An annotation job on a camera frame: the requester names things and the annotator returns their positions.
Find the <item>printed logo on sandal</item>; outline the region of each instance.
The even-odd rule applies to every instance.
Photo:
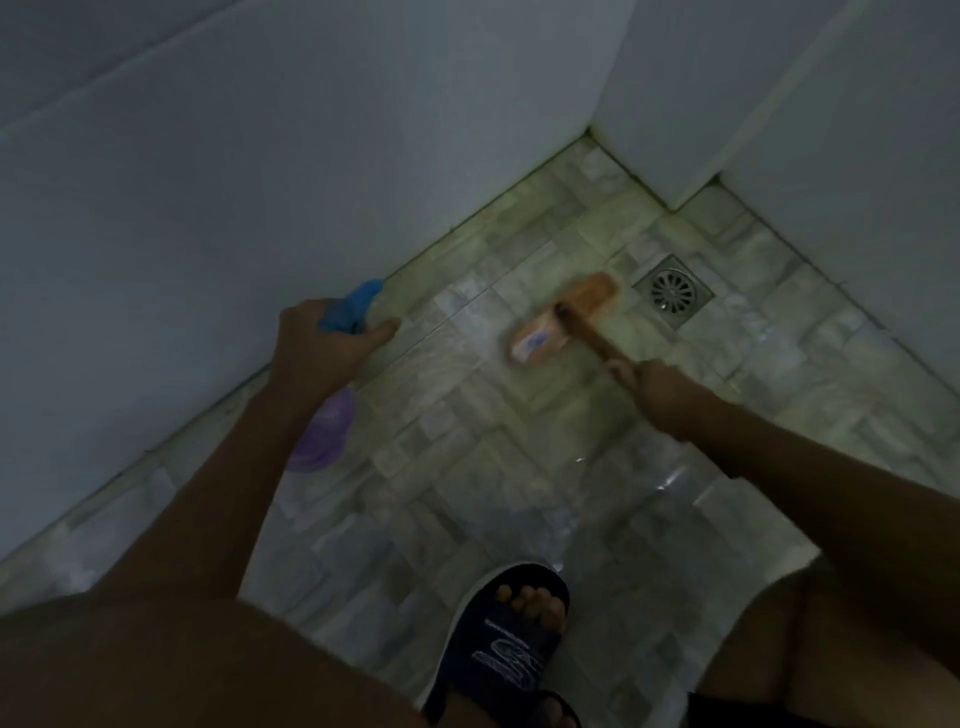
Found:
[[[478,649],[471,657],[522,691],[535,690],[543,674],[543,663],[534,656],[530,645],[489,619],[484,619],[484,624],[503,637],[494,640],[487,650]]]

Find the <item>forearm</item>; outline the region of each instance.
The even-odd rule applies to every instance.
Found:
[[[751,481],[846,578],[960,673],[960,501],[711,399],[691,442]]]
[[[236,596],[284,465],[312,414],[268,385],[91,594]]]

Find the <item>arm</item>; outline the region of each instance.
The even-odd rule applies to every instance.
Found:
[[[772,425],[662,362],[611,368],[654,426],[752,482],[960,676],[960,501]]]
[[[236,596],[283,467],[310,418],[396,333],[396,321],[356,336],[322,333],[324,306],[307,301],[283,311],[266,387],[92,596]]]

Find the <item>orange brush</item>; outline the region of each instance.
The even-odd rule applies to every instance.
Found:
[[[600,336],[592,324],[612,311],[619,292],[616,281],[608,274],[587,276],[567,288],[553,305],[514,334],[510,356],[521,364],[536,367],[562,349],[571,336],[583,339],[598,353],[604,347],[607,347],[604,351],[616,352],[616,347]]]

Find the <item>white wall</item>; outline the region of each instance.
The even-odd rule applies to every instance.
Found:
[[[215,5],[0,56],[0,556],[576,137],[633,0],[241,2],[45,103]]]
[[[874,2],[721,176],[960,389],[960,6]]]
[[[668,206],[724,151],[843,0],[638,0],[594,133]]]

